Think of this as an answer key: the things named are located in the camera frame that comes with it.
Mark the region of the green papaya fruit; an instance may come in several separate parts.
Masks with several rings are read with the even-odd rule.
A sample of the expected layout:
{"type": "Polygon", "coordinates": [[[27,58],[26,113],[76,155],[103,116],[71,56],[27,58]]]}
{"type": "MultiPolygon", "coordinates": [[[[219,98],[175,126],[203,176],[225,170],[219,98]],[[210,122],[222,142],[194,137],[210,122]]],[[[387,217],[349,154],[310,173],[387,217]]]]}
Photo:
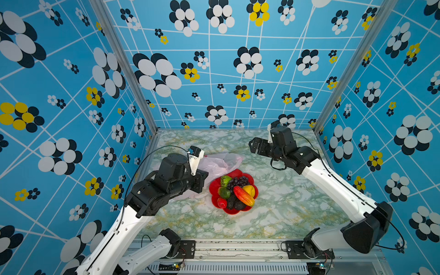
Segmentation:
{"type": "Polygon", "coordinates": [[[231,192],[228,188],[226,187],[220,187],[218,189],[218,195],[223,198],[223,199],[229,199],[231,196],[231,192]]]}

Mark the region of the pink translucent plastic bag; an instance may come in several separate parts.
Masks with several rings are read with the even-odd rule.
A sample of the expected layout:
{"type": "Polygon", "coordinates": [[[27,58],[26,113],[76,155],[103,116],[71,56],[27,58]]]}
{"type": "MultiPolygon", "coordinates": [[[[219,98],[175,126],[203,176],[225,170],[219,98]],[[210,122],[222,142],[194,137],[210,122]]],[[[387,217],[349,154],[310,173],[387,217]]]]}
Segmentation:
{"type": "MultiPolygon", "coordinates": [[[[166,176],[168,176],[168,190],[171,193],[171,198],[181,200],[196,196],[198,193],[190,190],[193,176],[191,175],[188,155],[170,154],[168,158],[170,160],[168,161],[166,176]]],[[[241,162],[242,157],[237,154],[221,153],[203,157],[198,169],[209,173],[205,180],[206,185],[213,182],[216,178],[236,170],[241,165],[241,162]]]]}

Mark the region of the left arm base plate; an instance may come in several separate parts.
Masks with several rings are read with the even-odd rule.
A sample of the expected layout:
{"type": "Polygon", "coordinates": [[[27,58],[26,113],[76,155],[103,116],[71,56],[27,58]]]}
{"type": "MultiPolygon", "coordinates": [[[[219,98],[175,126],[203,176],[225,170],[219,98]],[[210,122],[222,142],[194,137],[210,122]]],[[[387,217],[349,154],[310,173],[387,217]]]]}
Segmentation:
{"type": "Polygon", "coordinates": [[[194,259],[196,242],[193,240],[182,240],[173,244],[165,256],[167,259],[194,259]]]}

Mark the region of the yellow star fruit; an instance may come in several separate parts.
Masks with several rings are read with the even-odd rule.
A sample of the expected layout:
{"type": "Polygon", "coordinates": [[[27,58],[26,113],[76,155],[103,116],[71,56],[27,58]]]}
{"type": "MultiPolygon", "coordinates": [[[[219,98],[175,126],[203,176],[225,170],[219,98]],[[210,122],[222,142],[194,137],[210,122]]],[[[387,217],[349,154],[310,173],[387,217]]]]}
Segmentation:
{"type": "Polygon", "coordinates": [[[247,192],[252,198],[255,197],[256,190],[253,185],[246,185],[242,188],[245,192],[247,192]]]}

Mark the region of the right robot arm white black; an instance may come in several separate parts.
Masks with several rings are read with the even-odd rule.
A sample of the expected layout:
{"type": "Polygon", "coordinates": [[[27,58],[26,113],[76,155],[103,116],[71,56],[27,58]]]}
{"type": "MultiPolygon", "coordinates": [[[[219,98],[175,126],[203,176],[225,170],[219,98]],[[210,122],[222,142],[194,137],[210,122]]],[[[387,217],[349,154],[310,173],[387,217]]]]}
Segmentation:
{"type": "Polygon", "coordinates": [[[303,239],[304,254],[315,259],[330,249],[351,248],[368,254],[378,246],[391,225],[393,208],[377,203],[353,188],[331,170],[317,151],[298,146],[287,126],[268,127],[268,138],[256,137],[249,142],[252,153],[281,161],[321,188],[347,214],[349,221],[331,229],[316,228],[303,239]]]}

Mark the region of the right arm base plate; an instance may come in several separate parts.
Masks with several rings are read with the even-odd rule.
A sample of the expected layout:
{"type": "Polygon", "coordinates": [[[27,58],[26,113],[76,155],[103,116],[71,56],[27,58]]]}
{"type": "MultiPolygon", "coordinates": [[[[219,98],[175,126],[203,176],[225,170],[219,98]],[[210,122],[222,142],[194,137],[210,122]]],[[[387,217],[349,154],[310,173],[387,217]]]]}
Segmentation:
{"type": "Polygon", "coordinates": [[[283,241],[280,249],[288,255],[290,260],[334,260],[335,254],[332,250],[318,252],[315,256],[306,255],[306,249],[303,247],[302,241],[283,241]]]}

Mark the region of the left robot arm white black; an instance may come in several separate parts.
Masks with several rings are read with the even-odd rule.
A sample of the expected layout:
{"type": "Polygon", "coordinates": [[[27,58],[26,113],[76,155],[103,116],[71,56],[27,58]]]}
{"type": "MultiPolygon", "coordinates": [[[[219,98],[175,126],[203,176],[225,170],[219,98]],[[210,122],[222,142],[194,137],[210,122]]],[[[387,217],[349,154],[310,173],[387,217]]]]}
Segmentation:
{"type": "Polygon", "coordinates": [[[110,231],[97,248],[68,275],[137,275],[163,257],[175,256],[181,238],[171,229],[159,235],[135,253],[125,255],[135,237],[169,201],[191,190],[201,193],[208,172],[198,165],[205,153],[190,147],[186,155],[169,154],[157,171],[134,184],[110,231]]]}

